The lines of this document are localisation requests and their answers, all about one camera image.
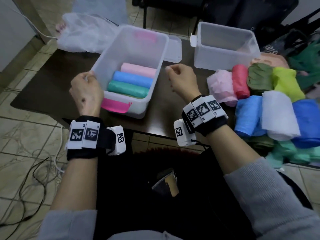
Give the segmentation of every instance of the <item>red rolled fabric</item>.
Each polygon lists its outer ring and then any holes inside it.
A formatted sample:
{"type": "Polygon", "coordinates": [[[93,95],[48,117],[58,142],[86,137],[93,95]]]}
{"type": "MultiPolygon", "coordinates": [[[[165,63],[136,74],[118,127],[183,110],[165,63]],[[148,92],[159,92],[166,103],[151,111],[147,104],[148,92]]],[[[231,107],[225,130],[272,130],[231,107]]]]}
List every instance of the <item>red rolled fabric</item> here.
{"type": "Polygon", "coordinates": [[[238,99],[246,99],[250,96],[247,85],[248,68],[239,64],[232,68],[232,85],[234,94],[238,99]]]}

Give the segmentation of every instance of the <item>black pants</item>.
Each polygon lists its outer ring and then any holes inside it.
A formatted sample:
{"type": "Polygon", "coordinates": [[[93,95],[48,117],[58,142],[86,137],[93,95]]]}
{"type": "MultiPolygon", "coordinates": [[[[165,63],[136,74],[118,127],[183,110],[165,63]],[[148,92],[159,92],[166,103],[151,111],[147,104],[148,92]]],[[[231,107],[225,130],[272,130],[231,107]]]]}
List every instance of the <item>black pants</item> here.
{"type": "Polygon", "coordinates": [[[129,148],[100,158],[97,210],[95,239],[134,230],[167,231],[184,240],[255,239],[211,149],[192,160],[136,157],[129,148]],[[178,179],[176,197],[151,190],[156,175],[168,168],[178,179]]]}

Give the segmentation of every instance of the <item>teal rolled fabric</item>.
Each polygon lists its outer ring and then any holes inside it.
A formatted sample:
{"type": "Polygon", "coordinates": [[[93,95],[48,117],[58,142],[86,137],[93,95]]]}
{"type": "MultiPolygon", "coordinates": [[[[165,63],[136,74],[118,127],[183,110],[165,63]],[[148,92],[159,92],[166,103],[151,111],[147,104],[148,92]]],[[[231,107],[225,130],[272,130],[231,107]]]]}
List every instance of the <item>teal rolled fabric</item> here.
{"type": "Polygon", "coordinates": [[[148,95],[149,89],[121,81],[111,80],[107,91],[122,93],[143,99],[148,95]]]}

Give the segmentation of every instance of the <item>white wall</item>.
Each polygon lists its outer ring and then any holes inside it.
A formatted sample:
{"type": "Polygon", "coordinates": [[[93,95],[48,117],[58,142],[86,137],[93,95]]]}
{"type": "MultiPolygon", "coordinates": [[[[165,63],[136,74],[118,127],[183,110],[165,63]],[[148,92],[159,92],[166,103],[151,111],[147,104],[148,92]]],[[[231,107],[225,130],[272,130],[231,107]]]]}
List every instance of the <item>white wall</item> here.
{"type": "MultiPolygon", "coordinates": [[[[299,0],[299,5],[283,20],[282,24],[292,24],[320,8],[320,0],[299,0]]],[[[320,13],[313,16],[310,21],[320,18],[320,13]]]]}
{"type": "Polygon", "coordinates": [[[2,1],[19,12],[12,0],[0,0],[0,71],[36,34],[23,16],[12,11],[2,1]]]}

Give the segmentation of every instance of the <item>clear plastic storage box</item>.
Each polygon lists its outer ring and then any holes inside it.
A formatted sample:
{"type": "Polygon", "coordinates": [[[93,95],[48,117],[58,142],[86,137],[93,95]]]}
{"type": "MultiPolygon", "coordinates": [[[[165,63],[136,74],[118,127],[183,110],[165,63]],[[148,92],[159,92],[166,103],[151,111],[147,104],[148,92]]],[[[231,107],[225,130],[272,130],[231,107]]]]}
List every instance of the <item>clear plastic storage box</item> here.
{"type": "Polygon", "coordinates": [[[237,64],[248,67],[252,59],[259,57],[259,46],[252,31],[206,22],[198,24],[195,67],[230,70],[237,64]]]}
{"type": "Polygon", "coordinates": [[[111,112],[143,118],[157,82],[168,43],[169,37],[166,34],[131,25],[121,26],[114,41],[102,52],[92,67],[104,90],[101,107],[111,112]],[[157,69],[145,98],[138,99],[106,91],[114,72],[120,71],[124,62],[157,69]]]}

